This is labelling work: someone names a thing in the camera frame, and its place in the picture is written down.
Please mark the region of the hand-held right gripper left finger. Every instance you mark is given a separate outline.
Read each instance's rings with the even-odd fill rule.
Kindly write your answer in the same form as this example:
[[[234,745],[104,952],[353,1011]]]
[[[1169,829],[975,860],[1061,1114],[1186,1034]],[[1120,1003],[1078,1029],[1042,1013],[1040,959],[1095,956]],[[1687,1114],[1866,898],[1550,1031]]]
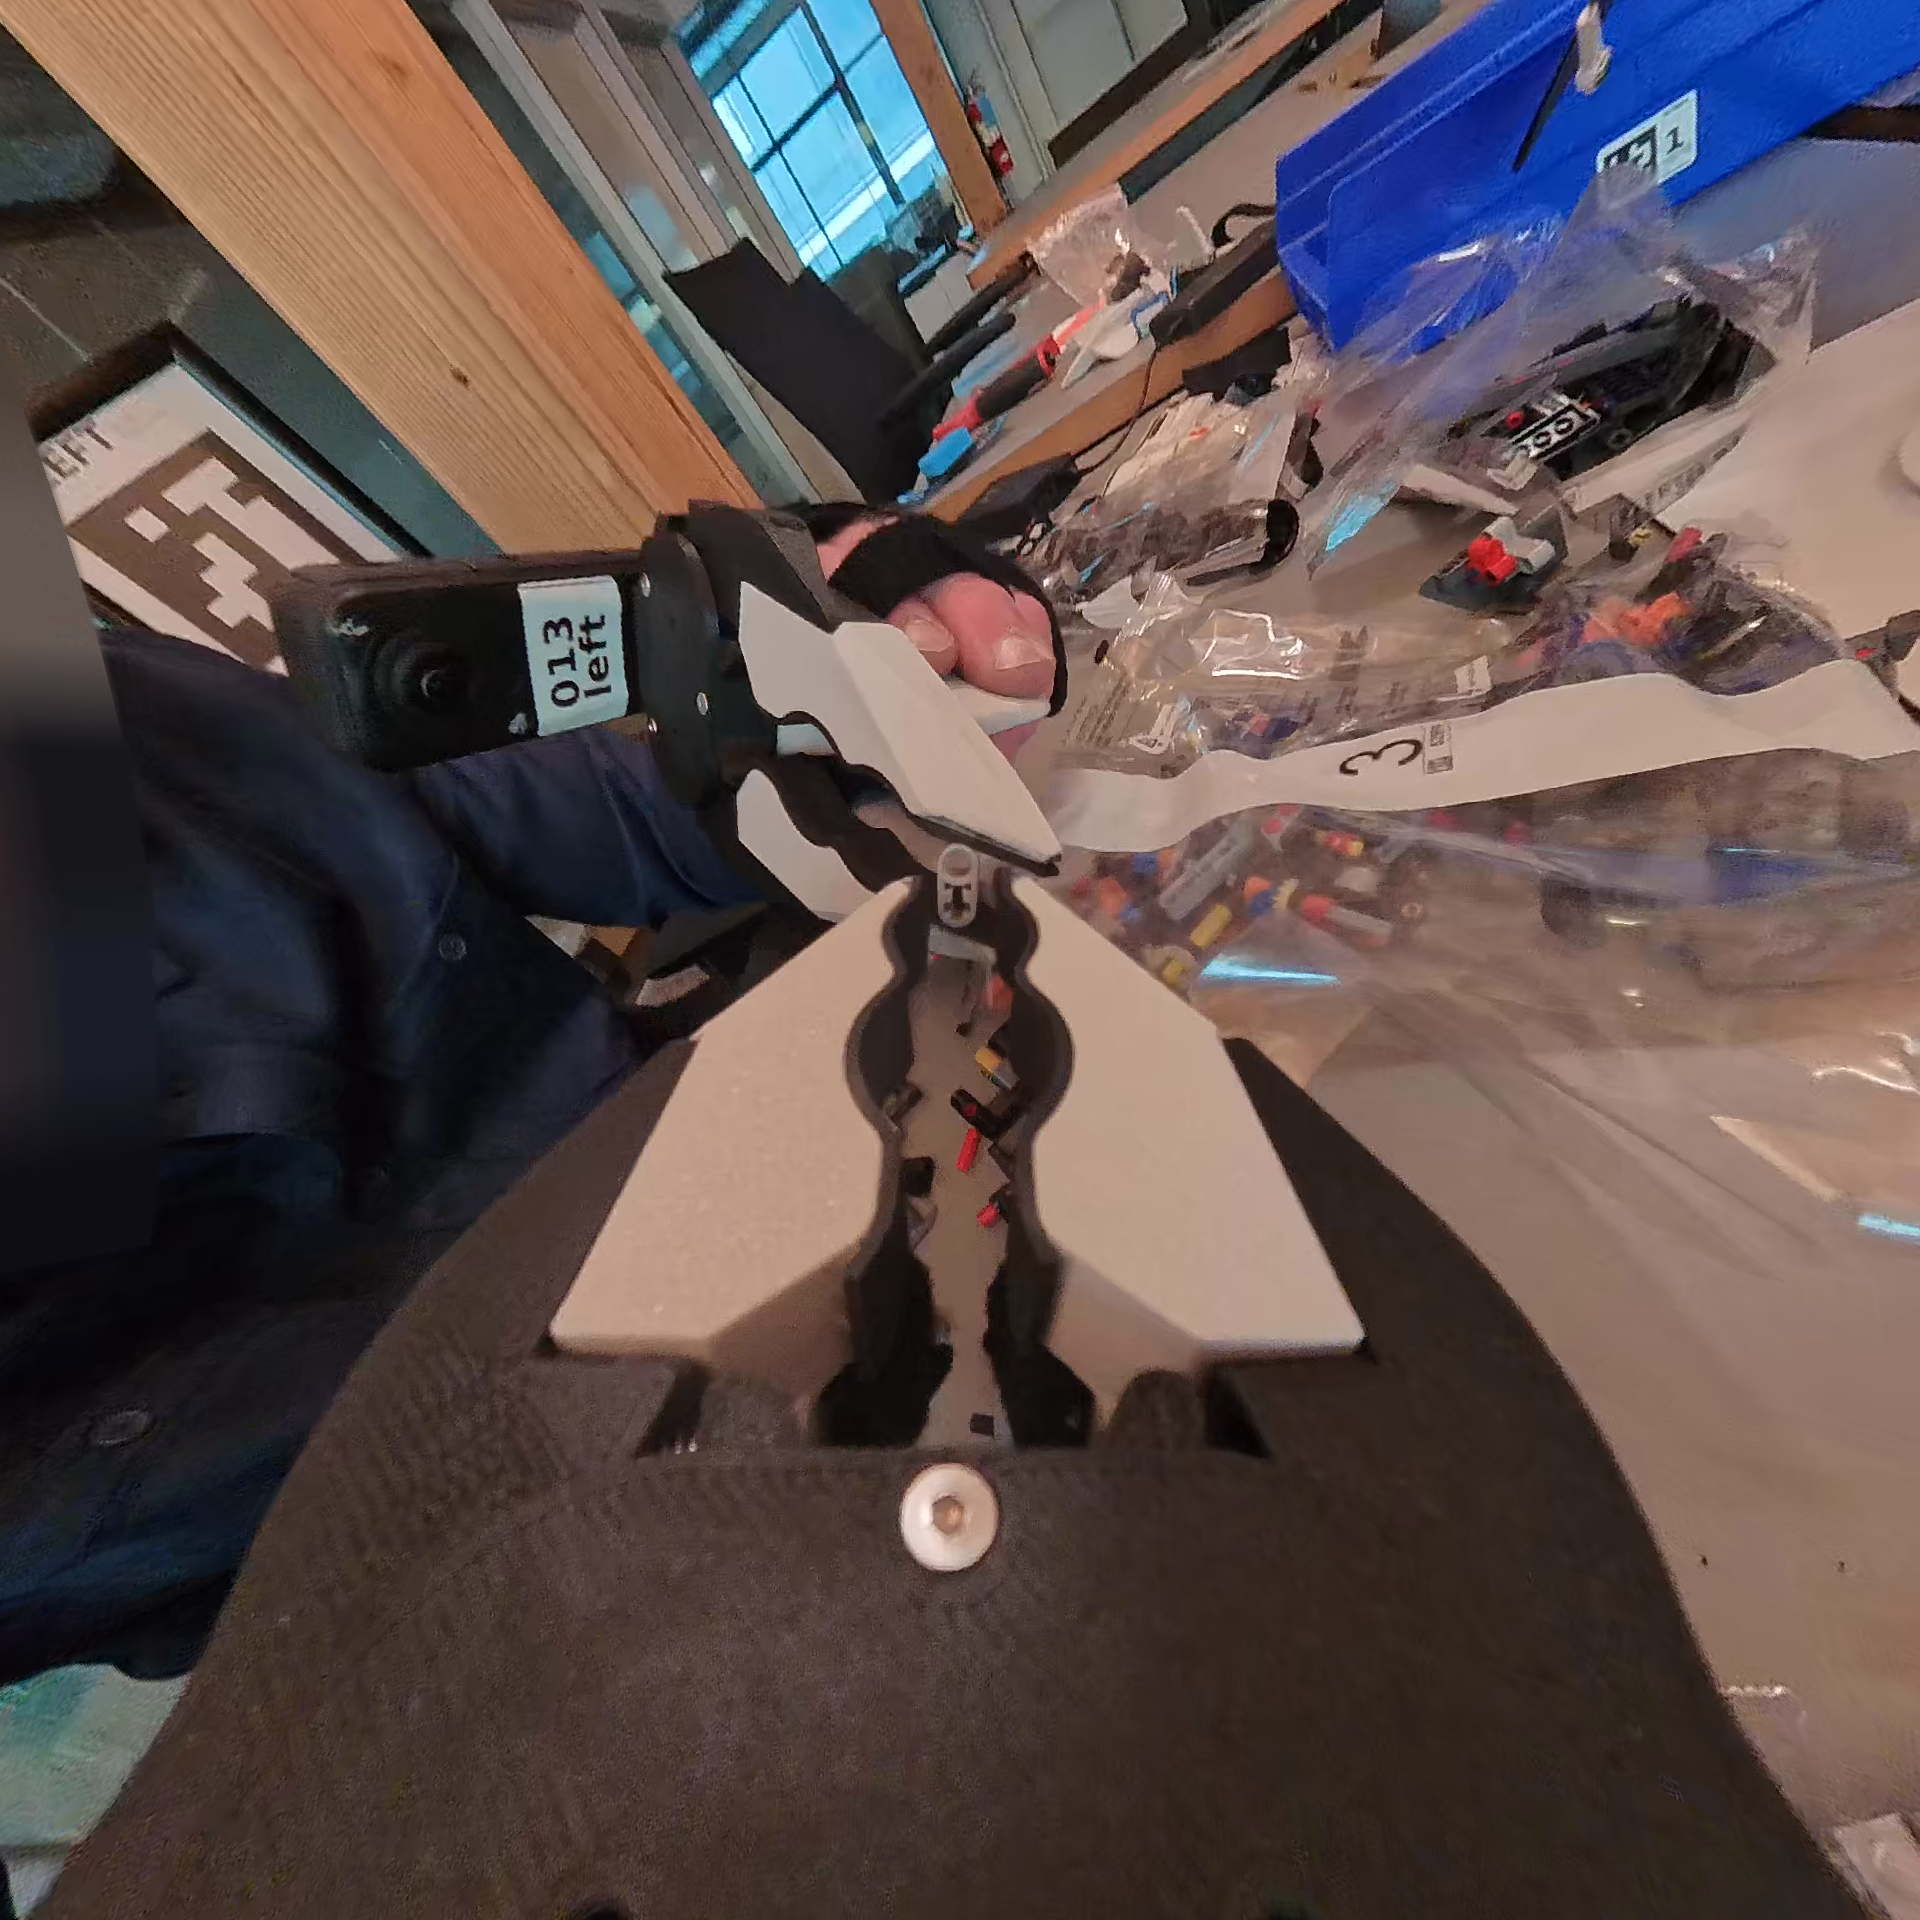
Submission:
[[[688,1045],[548,1324],[567,1356],[786,1392],[830,1443],[914,1443],[953,1356],[902,1124],[932,884],[897,880]]]

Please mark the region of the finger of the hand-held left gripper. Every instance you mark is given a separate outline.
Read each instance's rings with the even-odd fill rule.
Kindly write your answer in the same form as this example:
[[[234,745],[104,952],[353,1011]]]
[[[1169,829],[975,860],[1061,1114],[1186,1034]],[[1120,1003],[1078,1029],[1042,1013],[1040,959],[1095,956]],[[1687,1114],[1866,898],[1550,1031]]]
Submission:
[[[775,895],[821,924],[896,884],[938,895],[938,856],[878,779],[826,756],[756,756],[734,793],[734,840]]]
[[[756,707],[775,721],[777,756],[874,777],[922,828],[1033,871],[1061,857],[1040,802],[992,745],[985,709],[900,632],[870,619],[821,629],[743,585],[740,656]]]

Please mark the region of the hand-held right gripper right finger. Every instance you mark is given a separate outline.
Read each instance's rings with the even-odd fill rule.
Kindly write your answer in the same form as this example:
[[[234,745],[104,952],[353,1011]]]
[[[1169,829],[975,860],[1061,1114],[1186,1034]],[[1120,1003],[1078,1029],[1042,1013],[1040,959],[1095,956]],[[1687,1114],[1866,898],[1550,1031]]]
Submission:
[[[992,888],[1015,1077],[986,1354],[1015,1444],[1087,1444],[1148,1377],[1346,1360],[1359,1314],[1209,1019],[1037,880]]]

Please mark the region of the pile of lego pieces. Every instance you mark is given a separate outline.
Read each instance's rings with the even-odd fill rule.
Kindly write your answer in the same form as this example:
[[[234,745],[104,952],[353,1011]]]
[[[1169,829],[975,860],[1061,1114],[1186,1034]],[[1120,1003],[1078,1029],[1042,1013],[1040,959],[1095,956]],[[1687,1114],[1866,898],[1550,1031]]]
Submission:
[[[927,1271],[932,1336],[948,1362],[918,1436],[922,1451],[975,1455],[1012,1440],[986,1354],[1018,1140],[998,1000],[990,963],[935,953],[908,1003],[914,1055],[897,1098],[908,1236]]]

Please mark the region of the clear bags of parts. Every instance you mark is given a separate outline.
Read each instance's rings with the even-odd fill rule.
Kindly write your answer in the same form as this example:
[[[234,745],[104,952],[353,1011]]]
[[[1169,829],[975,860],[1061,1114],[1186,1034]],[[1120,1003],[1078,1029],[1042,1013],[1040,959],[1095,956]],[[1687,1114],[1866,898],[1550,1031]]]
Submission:
[[[1916,1008],[1897,679],[1714,568],[1481,634],[1156,581],[1063,723],[1055,891],[1242,1034],[1317,991],[1462,1055],[1844,1031]]]

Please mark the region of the person's left forearm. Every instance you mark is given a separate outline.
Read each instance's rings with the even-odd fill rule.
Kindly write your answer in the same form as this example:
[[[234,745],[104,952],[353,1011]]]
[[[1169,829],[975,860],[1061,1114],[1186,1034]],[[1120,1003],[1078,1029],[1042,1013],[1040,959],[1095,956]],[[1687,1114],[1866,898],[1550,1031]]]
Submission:
[[[658,929],[762,904],[652,749],[612,727],[542,736],[398,777],[439,840],[528,919]]]

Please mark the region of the person's left hand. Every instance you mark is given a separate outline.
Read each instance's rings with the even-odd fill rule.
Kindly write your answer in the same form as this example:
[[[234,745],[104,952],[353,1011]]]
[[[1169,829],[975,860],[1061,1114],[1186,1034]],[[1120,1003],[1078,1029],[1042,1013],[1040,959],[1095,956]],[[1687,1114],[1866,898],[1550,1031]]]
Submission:
[[[909,639],[932,671],[1004,699],[1064,701],[1061,627],[1018,564],[922,512],[799,508],[830,588]]]

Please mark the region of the white fiducial marker board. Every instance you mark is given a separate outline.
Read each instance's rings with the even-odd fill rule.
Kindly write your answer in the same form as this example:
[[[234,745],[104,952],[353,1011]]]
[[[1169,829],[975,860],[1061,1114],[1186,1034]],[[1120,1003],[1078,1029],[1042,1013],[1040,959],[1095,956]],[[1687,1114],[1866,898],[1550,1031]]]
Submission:
[[[28,421],[84,596],[109,629],[282,675],[279,588],[309,568],[414,552],[173,327],[34,391]]]

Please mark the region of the red black hand tool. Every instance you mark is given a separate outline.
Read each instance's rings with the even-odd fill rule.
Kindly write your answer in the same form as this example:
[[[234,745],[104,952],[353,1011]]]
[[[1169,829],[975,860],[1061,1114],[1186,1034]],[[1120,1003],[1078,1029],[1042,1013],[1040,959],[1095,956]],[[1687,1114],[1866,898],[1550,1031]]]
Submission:
[[[1055,335],[1040,339],[1033,349],[1015,360],[1007,370],[977,386],[944,423],[937,439],[951,434],[975,437],[983,428],[1012,415],[1016,404],[1040,393],[1055,375],[1063,344]]]

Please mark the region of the black office chair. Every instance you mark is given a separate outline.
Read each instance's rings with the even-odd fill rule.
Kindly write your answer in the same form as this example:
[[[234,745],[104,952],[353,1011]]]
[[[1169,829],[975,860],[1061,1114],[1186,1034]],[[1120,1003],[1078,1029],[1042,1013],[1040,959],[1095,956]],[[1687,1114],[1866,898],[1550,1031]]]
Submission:
[[[911,354],[814,273],[782,279],[746,239],[665,281],[700,329],[805,426],[870,504],[918,483],[953,381],[1015,327],[1012,298],[1024,285],[1021,275],[1000,276],[938,332],[935,353]]]

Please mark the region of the white plastic object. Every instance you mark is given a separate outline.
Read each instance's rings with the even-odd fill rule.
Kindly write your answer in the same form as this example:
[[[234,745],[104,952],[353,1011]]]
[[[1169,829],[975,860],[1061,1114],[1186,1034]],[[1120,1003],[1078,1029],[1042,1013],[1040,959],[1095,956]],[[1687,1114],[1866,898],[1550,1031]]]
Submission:
[[[1098,365],[1117,364],[1141,339],[1149,339],[1153,317],[1169,303],[1169,288],[1149,284],[1143,291],[1105,304],[1090,304],[1048,335],[1054,380],[1069,386]]]

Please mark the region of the person's dark blue shirt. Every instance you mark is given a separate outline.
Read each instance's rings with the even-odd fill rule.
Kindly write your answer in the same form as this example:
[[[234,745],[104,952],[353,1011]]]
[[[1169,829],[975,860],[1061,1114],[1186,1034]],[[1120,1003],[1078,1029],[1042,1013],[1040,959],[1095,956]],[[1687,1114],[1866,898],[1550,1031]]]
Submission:
[[[654,1037],[286,679],[101,634],[151,900],[149,1232],[4,1256],[2,1674],[188,1671],[428,1266]]]

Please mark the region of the wooden partition panel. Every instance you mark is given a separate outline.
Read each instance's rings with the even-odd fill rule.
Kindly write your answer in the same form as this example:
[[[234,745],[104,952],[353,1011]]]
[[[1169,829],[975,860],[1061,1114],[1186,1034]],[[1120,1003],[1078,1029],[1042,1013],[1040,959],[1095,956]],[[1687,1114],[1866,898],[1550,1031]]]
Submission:
[[[497,549],[761,506],[406,4],[2,13]]]

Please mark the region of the empty clear plastic bag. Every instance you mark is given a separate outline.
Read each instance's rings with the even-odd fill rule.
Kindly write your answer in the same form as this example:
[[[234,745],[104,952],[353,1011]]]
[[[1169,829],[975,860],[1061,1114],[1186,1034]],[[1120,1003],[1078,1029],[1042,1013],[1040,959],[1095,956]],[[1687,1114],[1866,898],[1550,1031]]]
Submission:
[[[1866,1908],[1916,1916],[1916,1247],[1382,1021],[1301,1068],[1542,1336],[1740,1729]]]

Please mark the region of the small clear plastic bag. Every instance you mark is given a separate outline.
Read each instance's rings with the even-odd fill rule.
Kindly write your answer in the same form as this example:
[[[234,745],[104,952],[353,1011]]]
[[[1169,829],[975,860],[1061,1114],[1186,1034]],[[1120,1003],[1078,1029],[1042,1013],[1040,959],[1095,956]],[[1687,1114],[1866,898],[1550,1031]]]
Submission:
[[[1156,266],[1117,184],[1072,203],[1024,249],[1073,308],[1110,304]]]

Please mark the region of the black power adapter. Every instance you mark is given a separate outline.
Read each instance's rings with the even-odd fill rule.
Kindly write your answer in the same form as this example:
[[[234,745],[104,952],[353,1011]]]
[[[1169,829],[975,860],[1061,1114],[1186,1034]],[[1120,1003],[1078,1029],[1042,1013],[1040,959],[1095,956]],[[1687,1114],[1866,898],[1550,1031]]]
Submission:
[[[1190,339],[1280,269],[1278,209],[1239,201],[1205,232],[1198,267],[1172,275],[1172,295],[1149,323],[1153,346]]]

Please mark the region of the window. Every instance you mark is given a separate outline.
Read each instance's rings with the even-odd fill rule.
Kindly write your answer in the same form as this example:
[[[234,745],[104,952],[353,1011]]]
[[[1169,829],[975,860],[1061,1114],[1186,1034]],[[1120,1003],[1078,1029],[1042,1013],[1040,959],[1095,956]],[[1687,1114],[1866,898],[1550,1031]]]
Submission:
[[[702,3],[677,39],[802,267],[908,276],[973,236],[874,4]]]

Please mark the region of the blue plastic bin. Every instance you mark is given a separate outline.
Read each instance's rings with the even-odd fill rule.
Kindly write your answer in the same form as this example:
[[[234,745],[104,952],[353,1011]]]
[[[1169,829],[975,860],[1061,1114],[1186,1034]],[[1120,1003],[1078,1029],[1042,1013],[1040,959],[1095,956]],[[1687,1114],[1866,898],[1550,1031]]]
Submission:
[[[1429,256],[1618,165],[1688,201],[1916,63],[1916,3],[1485,4],[1278,157],[1280,267],[1343,346]]]

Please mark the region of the clear bag with warning print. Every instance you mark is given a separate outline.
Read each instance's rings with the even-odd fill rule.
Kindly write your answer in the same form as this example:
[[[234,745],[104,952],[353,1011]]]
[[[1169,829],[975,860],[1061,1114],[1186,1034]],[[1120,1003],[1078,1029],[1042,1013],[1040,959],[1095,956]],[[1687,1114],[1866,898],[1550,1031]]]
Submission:
[[[1327,465],[1302,504],[1295,559],[1308,609],[1327,615],[1423,615],[1520,619],[1605,563],[1613,541],[1660,520],[1662,511],[1732,449],[1709,439],[1692,456],[1629,451],[1609,465],[1557,481],[1535,471],[1502,488],[1478,471],[1429,458]],[[1517,568],[1506,583],[1457,591],[1469,546],[1509,523],[1522,541],[1546,544],[1545,569]]]

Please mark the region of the clear bag of dark parts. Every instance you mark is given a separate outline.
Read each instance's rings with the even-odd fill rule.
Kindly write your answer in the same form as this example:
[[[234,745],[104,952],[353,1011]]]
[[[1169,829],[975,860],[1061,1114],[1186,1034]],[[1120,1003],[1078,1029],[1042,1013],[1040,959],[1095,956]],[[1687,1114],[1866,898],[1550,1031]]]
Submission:
[[[1567,213],[1525,209],[1394,273],[1329,357],[1313,506],[1367,522],[1394,493],[1484,504],[1592,496],[1680,428],[1741,429],[1810,349],[1807,215],[1716,232],[1640,176]]]

